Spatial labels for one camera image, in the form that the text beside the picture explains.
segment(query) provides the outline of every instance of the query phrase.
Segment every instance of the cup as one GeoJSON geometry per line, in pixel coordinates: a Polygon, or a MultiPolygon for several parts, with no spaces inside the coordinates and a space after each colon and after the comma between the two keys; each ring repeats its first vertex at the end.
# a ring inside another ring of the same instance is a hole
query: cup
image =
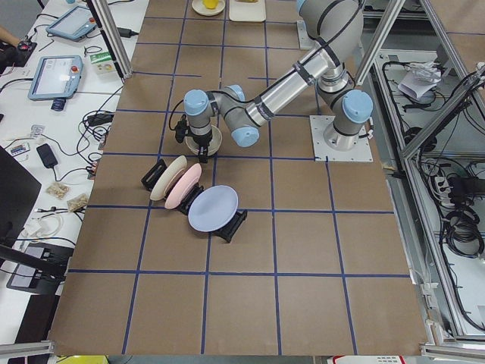
{"type": "Polygon", "coordinates": [[[218,3],[219,0],[202,0],[202,4],[204,4],[207,9],[211,10],[215,9],[218,3]]]}

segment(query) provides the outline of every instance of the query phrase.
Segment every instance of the yellow object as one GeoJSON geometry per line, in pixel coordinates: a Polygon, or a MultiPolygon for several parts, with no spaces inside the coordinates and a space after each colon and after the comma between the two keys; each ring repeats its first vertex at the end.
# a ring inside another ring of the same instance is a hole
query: yellow object
{"type": "Polygon", "coordinates": [[[207,9],[215,9],[218,3],[219,0],[202,0],[202,4],[204,4],[207,9]]]}
{"type": "Polygon", "coordinates": [[[108,360],[104,355],[59,356],[58,362],[61,360],[63,364],[108,364],[108,360]]]}

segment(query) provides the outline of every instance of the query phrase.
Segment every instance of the robotic arm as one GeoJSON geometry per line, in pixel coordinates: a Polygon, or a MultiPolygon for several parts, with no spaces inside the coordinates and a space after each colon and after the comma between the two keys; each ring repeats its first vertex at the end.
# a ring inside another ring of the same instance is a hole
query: robotic arm
{"type": "Polygon", "coordinates": [[[177,124],[176,138],[192,137],[199,146],[200,162],[207,162],[212,139],[210,118],[220,114],[241,147],[258,141],[258,128],[307,87],[317,84],[319,96],[336,117],[325,130],[327,143],[348,150],[372,112],[369,95],[353,89],[342,62],[357,46],[363,28],[361,4],[354,0],[298,0],[299,14],[315,46],[292,69],[251,101],[237,85],[205,92],[190,90],[184,97],[186,120],[177,124]]]}

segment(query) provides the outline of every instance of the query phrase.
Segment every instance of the plate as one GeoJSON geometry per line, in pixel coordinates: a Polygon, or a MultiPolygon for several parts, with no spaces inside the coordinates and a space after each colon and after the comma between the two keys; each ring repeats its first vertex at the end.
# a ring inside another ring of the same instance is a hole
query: plate
{"type": "Polygon", "coordinates": [[[189,223],[197,231],[215,231],[236,214],[239,199],[229,186],[208,188],[194,200],[189,210],[189,223]]]}
{"type": "Polygon", "coordinates": [[[165,201],[166,209],[175,209],[183,200],[190,189],[199,182],[200,175],[202,174],[202,167],[199,163],[189,168],[187,172],[178,180],[174,188],[165,201]]]}
{"type": "Polygon", "coordinates": [[[150,193],[150,200],[159,201],[166,197],[167,192],[177,182],[180,175],[185,171],[185,168],[187,168],[187,158],[184,155],[177,157],[171,162],[153,186],[152,193],[150,193]]]}
{"type": "MultiPolygon", "coordinates": [[[[219,150],[222,144],[222,133],[219,130],[219,128],[215,127],[214,125],[211,125],[211,129],[212,129],[212,140],[209,143],[209,148],[207,153],[207,156],[209,157],[217,153],[217,151],[219,150]]],[[[199,153],[199,145],[196,142],[194,142],[194,138],[190,136],[186,136],[185,144],[189,147],[190,152],[194,153],[195,155],[199,153]]]]}
{"type": "Polygon", "coordinates": [[[265,21],[266,1],[239,2],[237,0],[229,0],[229,19],[231,21],[265,21]]]}
{"type": "Polygon", "coordinates": [[[192,9],[194,9],[197,14],[204,15],[205,17],[217,15],[221,13],[225,7],[226,2],[224,0],[219,0],[215,9],[207,9],[204,4],[202,4],[202,0],[193,0],[192,2],[192,9]]]}

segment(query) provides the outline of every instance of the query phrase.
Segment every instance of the power adapter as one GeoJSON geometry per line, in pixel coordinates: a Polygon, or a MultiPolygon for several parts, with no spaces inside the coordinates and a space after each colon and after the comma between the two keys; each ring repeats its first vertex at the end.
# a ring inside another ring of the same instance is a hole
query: power adapter
{"type": "Polygon", "coordinates": [[[58,164],[58,160],[56,159],[49,144],[46,143],[38,146],[37,152],[39,153],[39,157],[42,160],[44,167],[53,168],[58,164]]]}
{"type": "Polygon", "coordinates": [[[131,29],[127,28],[117,28],[120,36],[123,38],[131,38],[132,36],[137,36],[137,32],[133,32],[131,29]]]}
{"type": "Polygon", "coordinates": [[[88,116],[86,120],[90,127],[97,127],[99,125],[111,123],[113,121],[113,117],[113,112],[99,112],[98,114],[88,116]]]}

